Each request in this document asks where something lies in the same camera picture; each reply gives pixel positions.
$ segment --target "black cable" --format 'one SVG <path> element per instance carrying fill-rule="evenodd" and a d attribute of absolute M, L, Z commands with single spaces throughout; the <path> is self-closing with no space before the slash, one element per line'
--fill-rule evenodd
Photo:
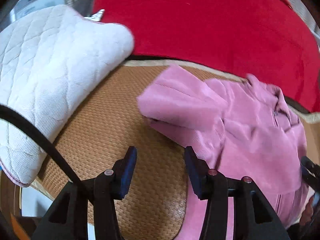
<path fill-rule="evenodd" d="M 79 189 L 88 197 L 88 200 L 93 204 L 93 196 L 81 182 L 77 174 L 73 171 L 70 165 L 57 151 L 54 145 L 27 119 L 16 111 L 0 104 L 0 119 L 6 120 L 19 130 L 28 135 L 36 144 L 38 144 L 63 170 L 63 172 L 76 184 Z"/>

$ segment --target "red bedsheet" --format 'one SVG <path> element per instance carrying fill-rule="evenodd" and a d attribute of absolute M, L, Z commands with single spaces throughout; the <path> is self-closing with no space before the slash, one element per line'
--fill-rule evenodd
<path fill-rule="evenodd" d="M 129 27 L 134 55 L 178 58 L 275 84 L 320 111 L 320 58 L 285 0 L 95 0 L 102 22 Z"/>

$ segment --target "quilted fabric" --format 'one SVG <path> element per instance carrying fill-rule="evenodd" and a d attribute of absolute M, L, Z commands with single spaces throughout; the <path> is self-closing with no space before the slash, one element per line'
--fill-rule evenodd
<path fill-rule="evenodd" d="M 125 26 L 86 20 L 66 5 L 21 18 L 0 33 L 0 41 L 0 103 L 51 142 L 134 44 Z M 28 136 L 0 120 L 0 165 L 14 183 L 32 183 L 45 156 Z"/>

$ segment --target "jacket zipper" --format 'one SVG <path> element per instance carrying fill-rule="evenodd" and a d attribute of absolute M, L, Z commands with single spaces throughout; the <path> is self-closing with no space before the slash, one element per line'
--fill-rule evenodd
<path fill-rule="evenodd" d="M 279 208 L 280 208 L 280 201 L 281 201 L 281 195 L 279 195 L 276 205 L 276 213 L 279 215 Z"/>
<path fill-rule="evenodd" d="M 274 111 L 274 110 L 273 110 L 273 118 L 274 118 L 274 120 L 276 122 L 276 126 L 279 127 L 278 121 L 276 119 L 276 111 Z"/>

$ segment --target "pink jacket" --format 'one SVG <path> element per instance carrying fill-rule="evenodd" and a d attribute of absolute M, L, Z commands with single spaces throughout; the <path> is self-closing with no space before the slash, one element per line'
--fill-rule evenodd
<path fill-rule="evenodd" d="M 210 168 L 226 177 L 250 176 L 285 227 L 299 216 L 308 188 L 301 183 L 306 154 L 303 125 L 279 87 L 259 82 L 201 81 L 172 65 L 138 97 L 150 126 L 183 147 L 192 146 Z M 206 201 L 188 184 L 185 219 L 176 237 L 198 240 Z M 227 239 L 232 239 L 233 201 L 229 198 Z"/>

